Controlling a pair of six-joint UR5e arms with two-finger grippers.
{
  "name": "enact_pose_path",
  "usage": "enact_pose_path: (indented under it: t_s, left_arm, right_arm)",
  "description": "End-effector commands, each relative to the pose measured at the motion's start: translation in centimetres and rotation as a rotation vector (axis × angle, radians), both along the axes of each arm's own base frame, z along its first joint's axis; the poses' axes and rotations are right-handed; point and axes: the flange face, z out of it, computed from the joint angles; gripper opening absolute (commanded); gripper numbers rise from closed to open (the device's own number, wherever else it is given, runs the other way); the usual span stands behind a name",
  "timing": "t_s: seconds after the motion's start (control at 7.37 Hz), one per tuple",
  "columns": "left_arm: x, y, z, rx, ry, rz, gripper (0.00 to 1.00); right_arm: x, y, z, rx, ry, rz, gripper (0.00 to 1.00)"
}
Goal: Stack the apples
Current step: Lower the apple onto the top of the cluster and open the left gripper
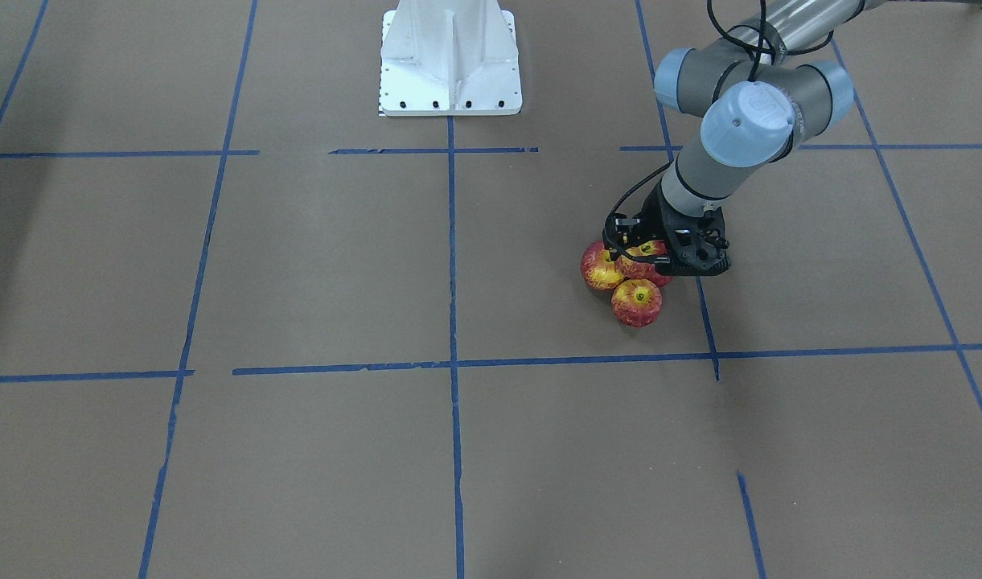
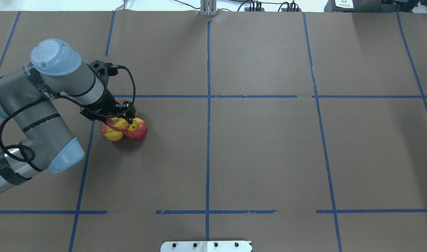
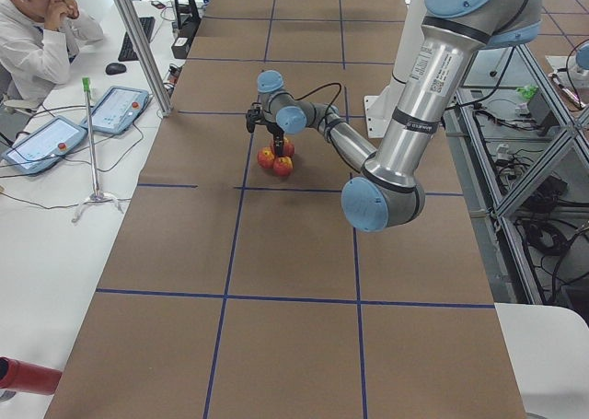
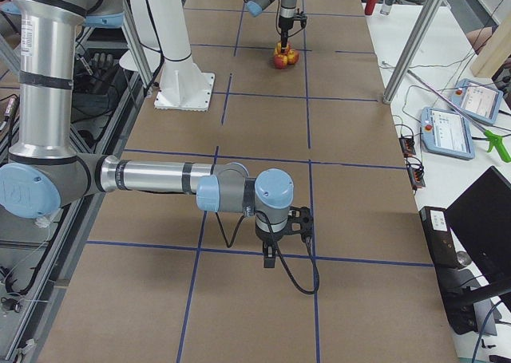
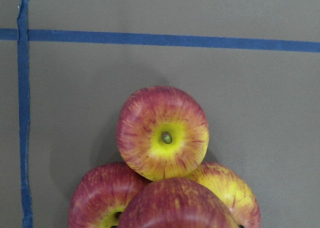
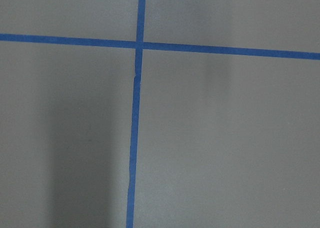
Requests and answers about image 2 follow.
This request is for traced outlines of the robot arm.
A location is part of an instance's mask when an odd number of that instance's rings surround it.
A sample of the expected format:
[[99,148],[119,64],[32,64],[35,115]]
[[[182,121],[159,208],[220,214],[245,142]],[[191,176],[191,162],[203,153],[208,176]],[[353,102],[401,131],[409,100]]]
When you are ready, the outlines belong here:
[[0,194],[42,171],[58,174],[81,161],[85,152],[53,100],[66,99],[91,121],[119,117],[132,123],[134,100],[119,103],[108,78],[127,70],[119,64],[86,64],[65,41],[39,42],[30,61],[0,77]]

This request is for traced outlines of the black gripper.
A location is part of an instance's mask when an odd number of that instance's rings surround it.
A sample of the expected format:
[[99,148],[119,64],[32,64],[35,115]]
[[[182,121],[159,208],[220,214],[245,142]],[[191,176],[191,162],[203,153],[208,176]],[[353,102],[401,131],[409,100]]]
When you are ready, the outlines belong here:
[[128,109],[128,105],[133,105],[132,102],[119,104],[107,89],[94,87],[90,91],[82,93],[80,104],[82,105],[80,114],[90,121],[105,123],[106,116],[120,115],[129,124],[132,124],[135,118],[134,108]]

